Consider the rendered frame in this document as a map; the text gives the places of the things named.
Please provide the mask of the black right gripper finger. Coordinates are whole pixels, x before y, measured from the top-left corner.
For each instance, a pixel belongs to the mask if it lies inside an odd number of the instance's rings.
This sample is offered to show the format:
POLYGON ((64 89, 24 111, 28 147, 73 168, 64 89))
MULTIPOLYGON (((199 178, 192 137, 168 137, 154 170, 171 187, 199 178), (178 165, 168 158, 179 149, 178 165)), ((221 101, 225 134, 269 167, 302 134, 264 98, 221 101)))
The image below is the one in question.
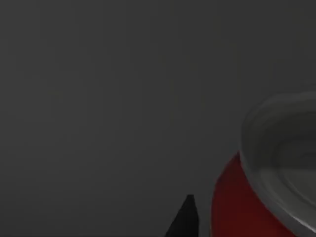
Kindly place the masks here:
POLYGON ((198 237, 199 216, 194 195, 187 195, 164 237, 198 237))

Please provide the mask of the red and silver can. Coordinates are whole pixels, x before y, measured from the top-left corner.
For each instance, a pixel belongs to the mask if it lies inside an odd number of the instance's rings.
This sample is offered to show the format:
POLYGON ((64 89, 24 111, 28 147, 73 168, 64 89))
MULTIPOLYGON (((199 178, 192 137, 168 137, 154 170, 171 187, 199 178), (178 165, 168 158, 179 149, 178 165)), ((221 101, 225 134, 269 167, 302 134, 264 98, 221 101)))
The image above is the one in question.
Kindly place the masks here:
POLYGON ((316 237, 316 91, 252 108, 219 176, 212 237, 316 237))

